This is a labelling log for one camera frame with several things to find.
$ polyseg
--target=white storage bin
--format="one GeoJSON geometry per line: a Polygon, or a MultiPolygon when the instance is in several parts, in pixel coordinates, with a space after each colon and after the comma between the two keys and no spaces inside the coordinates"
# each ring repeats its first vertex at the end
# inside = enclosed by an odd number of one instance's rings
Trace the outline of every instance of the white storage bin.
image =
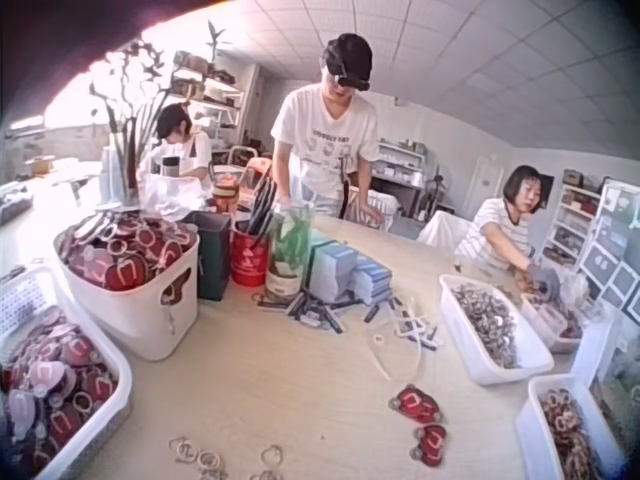
{"type": "Polygon", "coordinates": [[[572,374],[547,375],[529,381],[529,399],[516,418],[516,430],[530,480],[564,479],[560,457],[542,412],[540,396],[566,388],[580,407],[591,447],[597,453],[605,478],[616,478],[624,455],[609,430],[589,389],[572,374]]]}
{"type": "Polygon", "coordinates": [[[88,314],[78,306],[47,265],[27,269],[26,273],[0,287],[0,352],[6,361],[17,343],[36,324],[29,325],[34,314],[58,305],[70,322],[77,323],[102,354],[105,364],[118,379],[113,395],[85,423],[36,480],[74,478],[91,456],[100,450],[131,411],[131,367],[126,358],[88,314]]]}
{"type": "MultiPolygon", "coordinates": [[[[56,246],[61,235],[55,240],[56,246]]],[[[124,292],[93,285],[69,270],[59,259],[58,262],[76,300],[107,333],[142,358],[162,360],[171,355],[198,316],[199,244],[200,237],[166,271],[149,283],[124,292]],[[182,300],[176,305],[161,305],[164,289],[188,269],[191,274],[182,288],[182,300]]]]}
{"type": "Polygon", "coordinates": [[[442,285],[440,312],[445,317],[451,336],[467,365],[469,376],[476,383],[492,385],[517,382],[553,368],[553,357],[547,347],[522,317],[518,309],[500,290],[487,283],[457,275],[440,275],[440,285],[442,285]],[[499,367],[487,353],[480,337],[478,337],[473,325],[452,293],[454,288],[464,283],[471,283],[498,297],[507,305],[509,311],[515,317],[517,325],[514,331],[514,340],[516,342],[519,368],[506,369],[499,367]]]}
{"type": "Polygon", "coordinates": [[[562,338],[560,335],[556,335],[531,303],[532,295],[523,293],[521,297],[522,315],[531,324],[551,353],[573,353],[578,349],[581,338],[562,338]]]}

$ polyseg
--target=man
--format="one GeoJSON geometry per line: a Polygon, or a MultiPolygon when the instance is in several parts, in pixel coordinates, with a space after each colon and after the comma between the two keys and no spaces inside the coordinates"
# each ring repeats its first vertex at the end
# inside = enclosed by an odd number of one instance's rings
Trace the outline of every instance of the man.
{"type": "Polygon", "coordinates": [[[378,119],[373,105],[356,94],[369,89],[373,53],[353,33],[331,40],[322,55],[322,81],[290,93],[271,135],[276,141],[273,177],[281,200],[310,201],[316,212],[340,216],[346,170],[357,162],[360,208],[382,221],[369,205],[369,162],[378,159],[378,119]]]}

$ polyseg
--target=black cap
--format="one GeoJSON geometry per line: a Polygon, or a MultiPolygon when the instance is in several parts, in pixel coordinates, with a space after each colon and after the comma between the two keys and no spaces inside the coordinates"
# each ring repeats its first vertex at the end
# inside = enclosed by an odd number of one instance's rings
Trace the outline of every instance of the black cap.
{"type": "Polygon", "coordinates": [[[367,41],[360,35],[343,33],[338,38],[329,40],[322,58],[333,75],[347,74],[365,82],[369,81],[373,52],[367,41]]]}

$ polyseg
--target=red bucket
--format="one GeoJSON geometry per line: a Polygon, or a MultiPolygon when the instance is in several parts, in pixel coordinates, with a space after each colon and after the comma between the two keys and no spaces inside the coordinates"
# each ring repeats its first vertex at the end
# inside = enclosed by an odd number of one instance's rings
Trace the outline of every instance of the red bucket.
{"type": "Polygon", "coordinates": [[[259,287],[267,276],[269,237],[256,241],[254,235],[247,235],[233,229],[231,238],[231,278],[238,285],[259,287]]]}

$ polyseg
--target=ceiling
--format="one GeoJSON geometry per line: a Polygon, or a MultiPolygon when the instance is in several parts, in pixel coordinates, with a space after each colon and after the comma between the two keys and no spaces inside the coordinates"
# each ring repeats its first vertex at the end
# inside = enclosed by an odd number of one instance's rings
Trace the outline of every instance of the ceiling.
{"type": "Polygon", "coordinates": [[[222,48],[273,75],[317,79],[323,45],[357,32],[374,52],[374,91],[513,146],[640,160],[640,47],[614,0],[234,3],[244,28],[222,48]]]}

